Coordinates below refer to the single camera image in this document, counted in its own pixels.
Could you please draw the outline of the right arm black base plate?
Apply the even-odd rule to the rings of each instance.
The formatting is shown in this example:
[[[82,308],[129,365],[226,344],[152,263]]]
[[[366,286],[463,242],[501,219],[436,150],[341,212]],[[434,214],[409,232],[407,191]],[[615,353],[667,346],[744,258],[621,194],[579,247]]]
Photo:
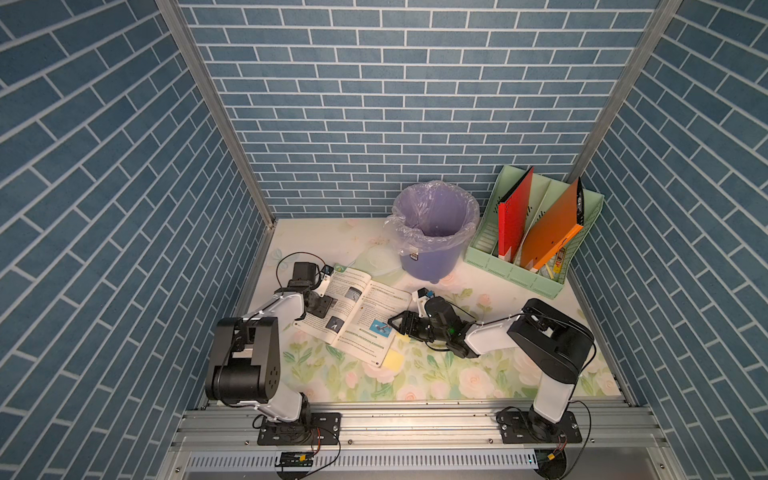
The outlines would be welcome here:
[[[506,407],[495,414],[504,444],[580,444],[583,442],[573,412],[565,411],[561,420],[553,423],[536,413],[533,408],[523,411]]]

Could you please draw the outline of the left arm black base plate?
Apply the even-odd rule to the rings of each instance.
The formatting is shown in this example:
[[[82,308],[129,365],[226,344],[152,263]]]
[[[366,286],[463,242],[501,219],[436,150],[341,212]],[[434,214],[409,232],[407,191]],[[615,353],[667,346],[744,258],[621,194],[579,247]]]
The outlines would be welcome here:
[[[267,420],[257,417],[252,423],[259,446],[337,445],[341,430],[340,413],[310,413],[296,421]]]

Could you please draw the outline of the yellow sticky note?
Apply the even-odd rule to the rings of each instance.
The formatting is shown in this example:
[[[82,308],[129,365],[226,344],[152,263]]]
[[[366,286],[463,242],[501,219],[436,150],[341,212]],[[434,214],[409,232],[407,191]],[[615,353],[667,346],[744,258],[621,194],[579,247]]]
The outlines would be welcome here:
[[[381,368],[397,375],[402,370],[404,363],[405,356],[396,350],[390,349],[384,358]]]

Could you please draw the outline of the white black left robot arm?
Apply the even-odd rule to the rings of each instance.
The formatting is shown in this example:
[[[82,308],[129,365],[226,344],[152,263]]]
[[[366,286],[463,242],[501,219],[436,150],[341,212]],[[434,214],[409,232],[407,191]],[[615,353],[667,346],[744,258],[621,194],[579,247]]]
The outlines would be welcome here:
[[[277,424],[308,426],[305,394],[281,382],[280,331],[330,310],[325,294],[333,268],[298,262],[288,283],[254,311],[220,320],[214,328],[204,389],[207,398],[230,408],[253,408]]]

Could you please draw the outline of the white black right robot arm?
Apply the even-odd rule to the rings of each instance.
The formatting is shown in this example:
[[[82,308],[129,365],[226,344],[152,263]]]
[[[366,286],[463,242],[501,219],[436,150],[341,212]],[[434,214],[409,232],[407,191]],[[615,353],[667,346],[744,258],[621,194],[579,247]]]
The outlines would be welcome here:
[[[469,321],[448,300],[433,296],[419,301],[419,310],[403,311],[387,320],[396,332],[459,358],[474,359],[498,350],[517,348],[541,370],[538,393],[530,409],[533,423],[559,423],[595,348],[583,324],[531,298],[518,313],[490,321]]]

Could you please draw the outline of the English textbook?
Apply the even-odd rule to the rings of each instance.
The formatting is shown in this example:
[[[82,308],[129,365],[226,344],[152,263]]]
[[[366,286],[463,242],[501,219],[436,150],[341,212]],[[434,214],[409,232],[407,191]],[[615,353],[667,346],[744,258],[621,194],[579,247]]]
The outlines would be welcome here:
[[[324,297],[331,301],[325,316],[308,313],[294,323],[295,328],[380,367],[395,338],[388,320],[409,308],[411,295],[377,282],[363,271],[337,267]]]

